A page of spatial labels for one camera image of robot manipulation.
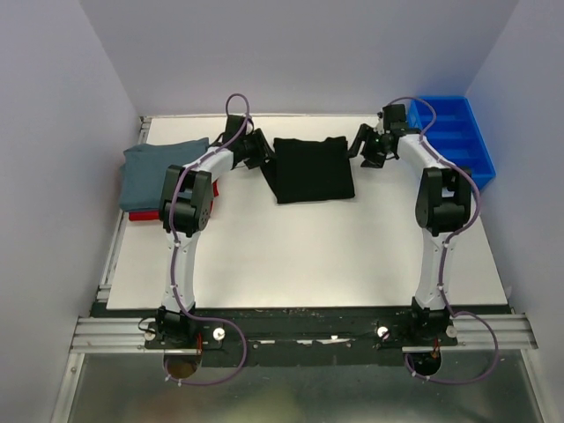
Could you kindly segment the folded red t-shirt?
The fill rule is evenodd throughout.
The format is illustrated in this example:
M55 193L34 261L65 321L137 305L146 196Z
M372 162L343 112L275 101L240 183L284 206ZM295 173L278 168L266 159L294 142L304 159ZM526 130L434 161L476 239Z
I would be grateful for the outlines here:
M219 181L212 182L213 198L219 196ZM179 198L190 199L191 194L186 190L179 194ZM160 198L151 200L146 205L134 206L133 209L125 211L128 221L144 222L159 220Z

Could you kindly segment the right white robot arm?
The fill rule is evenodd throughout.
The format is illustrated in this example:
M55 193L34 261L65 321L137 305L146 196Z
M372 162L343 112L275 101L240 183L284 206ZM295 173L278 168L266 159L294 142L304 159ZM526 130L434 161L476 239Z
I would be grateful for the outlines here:
M422 230L423 256L405 334L415 345L425 345L454 316L448 301L449 252L456 246L456 237L479 216L479 189L471 171L447 160L427 141L426 133L437 118L433 107L416 99L431 112L430 123L420 130L408 123L405 100L400 97L384 106L374 127L361 124L348 155L361 156L360 165L373 169L389 160L402 160L419 177L415 219Z

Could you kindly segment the blue plastic bin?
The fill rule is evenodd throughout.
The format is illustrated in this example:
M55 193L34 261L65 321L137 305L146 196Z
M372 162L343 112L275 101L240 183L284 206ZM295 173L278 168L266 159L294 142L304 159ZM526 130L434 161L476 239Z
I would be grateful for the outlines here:
M470 102L464 96L426 96L436 120L426 132L429 144L447 160L471 170L480 191L496 173L486 143L475 120Z

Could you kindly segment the black floral print t-shirt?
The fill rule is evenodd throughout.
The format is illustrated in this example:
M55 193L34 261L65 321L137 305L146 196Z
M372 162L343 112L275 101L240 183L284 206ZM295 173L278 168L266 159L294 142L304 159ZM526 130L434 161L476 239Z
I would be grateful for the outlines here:
M275 157L261 171L278 204L355 197L345 137L323 141L276 138L273 145Z

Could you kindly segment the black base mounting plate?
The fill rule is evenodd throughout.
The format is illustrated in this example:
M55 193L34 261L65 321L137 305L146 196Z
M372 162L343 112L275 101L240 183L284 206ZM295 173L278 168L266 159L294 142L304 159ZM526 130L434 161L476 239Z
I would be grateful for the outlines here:
M78 321L80 353L149 353L204 367L401 366L448 350L514 348L524 328L508 306L457 307L443 331L415 330L409 307L200 308L197 319L96 306Z

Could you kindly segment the folded teal t-shirt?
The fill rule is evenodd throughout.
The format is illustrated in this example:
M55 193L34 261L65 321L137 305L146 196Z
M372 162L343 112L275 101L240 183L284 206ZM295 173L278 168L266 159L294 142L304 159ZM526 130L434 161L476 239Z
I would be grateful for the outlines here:
M140 144L123 152L119 206L124 212L158 210L166 171L190 163L206 153L209 138L172 145Z

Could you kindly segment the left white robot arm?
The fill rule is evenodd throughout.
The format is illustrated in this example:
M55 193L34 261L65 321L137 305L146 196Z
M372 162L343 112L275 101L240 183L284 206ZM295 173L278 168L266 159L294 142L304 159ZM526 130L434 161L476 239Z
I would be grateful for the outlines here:
M273 151L252 119L246 115L229 115L224 132L201 157L167 168L159 217L167 233L170 259L160 313L166 318L179 316L165 328L165 337L173 346L187 347L196 335L194 324L184 318L195 306L197 243L211 217L213 184L239 164L253 169L272 158Z

